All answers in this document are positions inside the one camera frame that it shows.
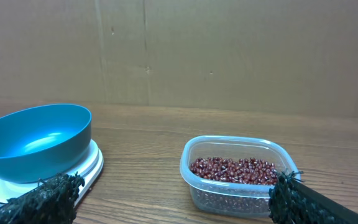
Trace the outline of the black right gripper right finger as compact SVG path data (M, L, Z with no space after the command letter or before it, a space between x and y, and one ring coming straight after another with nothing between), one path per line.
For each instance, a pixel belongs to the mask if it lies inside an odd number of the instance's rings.
M358 224L358 213L307 187L300 172L277 172L269 190L269 218L277 224Z

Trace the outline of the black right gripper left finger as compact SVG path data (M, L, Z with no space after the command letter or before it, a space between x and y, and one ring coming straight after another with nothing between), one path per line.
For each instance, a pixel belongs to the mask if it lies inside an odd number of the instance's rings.
M35 189L8 199L0 207L0 224L72 224L75 202L84 185L84 178L78 174L59 173L48 180L39 179Z

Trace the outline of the white digital kitchen scale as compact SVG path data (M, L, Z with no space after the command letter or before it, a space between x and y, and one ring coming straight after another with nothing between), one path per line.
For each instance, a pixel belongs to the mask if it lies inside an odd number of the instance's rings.
M85 185L79 187L79 197L74 206L77 207L100 175L104 165L101 150L95 141L91 140L86 148L85 155L65 173L68 175L78 174L85 180ZM0 179L0 207L7 203L10 198L17 198L37 187L37 182L13 183Z

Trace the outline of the teal blue bowl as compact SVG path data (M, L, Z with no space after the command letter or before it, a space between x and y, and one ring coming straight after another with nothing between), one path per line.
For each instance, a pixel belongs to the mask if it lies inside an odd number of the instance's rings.
M36 182L73 167L91 141L92 114L74 104L42 105L0 118L0 179Z

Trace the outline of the red adzuki beans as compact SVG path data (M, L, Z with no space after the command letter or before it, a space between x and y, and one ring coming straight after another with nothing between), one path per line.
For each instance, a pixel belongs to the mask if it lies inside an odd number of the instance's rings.
M199 157L190 164L190 171L203 179L235 184L275 185L278 182L275 164L254 157L238 161Z

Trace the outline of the clear plastic food container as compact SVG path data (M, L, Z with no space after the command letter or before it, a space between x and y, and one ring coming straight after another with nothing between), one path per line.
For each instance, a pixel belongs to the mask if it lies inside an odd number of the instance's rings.
M194 204L201 210L234 217L266 217L269 190L273 185L235 184L203 179L190 171L197 158L263 159L274 163L277 172L298 169L286 150L274 142L239 136L198 136L189 140L180 161L180 174L190 186Z

